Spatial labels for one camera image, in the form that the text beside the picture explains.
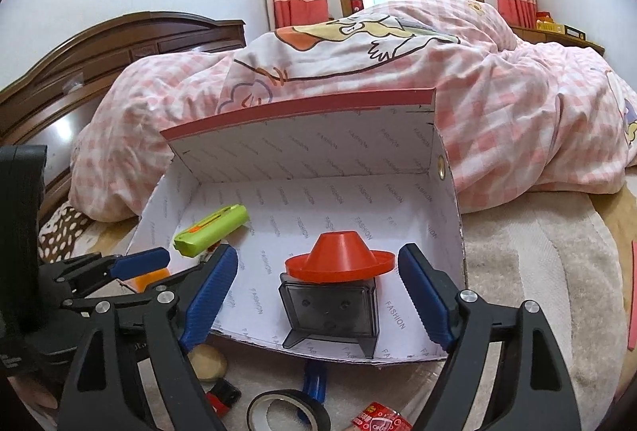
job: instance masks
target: wooden dresser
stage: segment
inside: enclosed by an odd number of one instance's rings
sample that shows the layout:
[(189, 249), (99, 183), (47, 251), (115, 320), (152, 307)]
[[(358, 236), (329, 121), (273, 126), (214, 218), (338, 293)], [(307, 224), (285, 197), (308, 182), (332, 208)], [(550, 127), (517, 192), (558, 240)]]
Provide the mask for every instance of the wooden dresser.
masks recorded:
[(584, 41), (573, 36), (558, 34), (557, 32), (549, 32), (547, 30), (539, 30), (536, 28), (524, 28), (515, 25), (512, 25), (511, 29), (518, 38), (528, 41), (529, 43), (555, 42), (560, 43), (565, 47), (592, 48), (601, 56), (603, 56), (606, 51), (604, 47), (596, 45), (590, 41)]

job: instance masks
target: carved headboard panel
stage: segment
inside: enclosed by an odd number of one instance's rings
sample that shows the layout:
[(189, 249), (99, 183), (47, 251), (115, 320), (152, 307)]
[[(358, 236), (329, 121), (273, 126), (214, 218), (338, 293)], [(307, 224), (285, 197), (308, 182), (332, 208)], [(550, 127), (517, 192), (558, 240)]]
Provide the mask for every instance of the carved headboard panel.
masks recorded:
[(41, 216), (68, 195), (72, 142), (126, 66), (149, 55), (245, 46), (241, 20), (136, 12), (79, 33), (0, 91), (0, 144), (49, 146)]

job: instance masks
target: red hat-shaped object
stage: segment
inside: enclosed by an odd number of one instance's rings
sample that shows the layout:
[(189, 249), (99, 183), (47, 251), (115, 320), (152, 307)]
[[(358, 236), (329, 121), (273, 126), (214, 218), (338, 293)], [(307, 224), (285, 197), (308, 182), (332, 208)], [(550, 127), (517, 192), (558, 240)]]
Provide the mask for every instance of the red hat-shaped object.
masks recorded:
[(371, 251), (357, 232), (320, 234), (306, 255), (285, 261), (290, 276), (316, 284), (367, 280), (394, 268), (396, 255)]

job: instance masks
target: green plastic object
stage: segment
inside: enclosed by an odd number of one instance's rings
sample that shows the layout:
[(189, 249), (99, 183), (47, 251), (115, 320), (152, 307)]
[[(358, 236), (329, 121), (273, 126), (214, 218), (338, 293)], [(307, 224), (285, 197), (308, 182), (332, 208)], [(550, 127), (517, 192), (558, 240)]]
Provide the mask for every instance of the green plastic object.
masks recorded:
[(175, 235), (174, 248), (184, 256), (196, 257), (249, 219), (245, 206), (225, 206)]

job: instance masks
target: blue gripper pad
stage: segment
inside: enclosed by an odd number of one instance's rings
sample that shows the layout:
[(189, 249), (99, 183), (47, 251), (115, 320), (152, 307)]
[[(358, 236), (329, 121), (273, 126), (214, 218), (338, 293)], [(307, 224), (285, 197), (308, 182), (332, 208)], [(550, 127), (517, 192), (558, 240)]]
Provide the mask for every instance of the blue gripper pad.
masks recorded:
[(164, 248), (154, 248), (145, 252), (133, 253), (122, 258), (111, 266), (110, 274), (113, 278), (130, 280), (168, 266), (170, 253)]
[(403, 246), (398, 252), (398, 273), (418, 311), (429, 339), (439, 344), (445, 351), (449, 351), (456, 338), (451, 332), (447, 307), (432, 281), (413, 256), (410, 246), (415, 247), (415, 244)]
[(179, 343), (186, 352), (206, 341), (225, 296), (237, 275), (239, 260), (231, 246), (225, 250), (186, 311), (186, 324)]

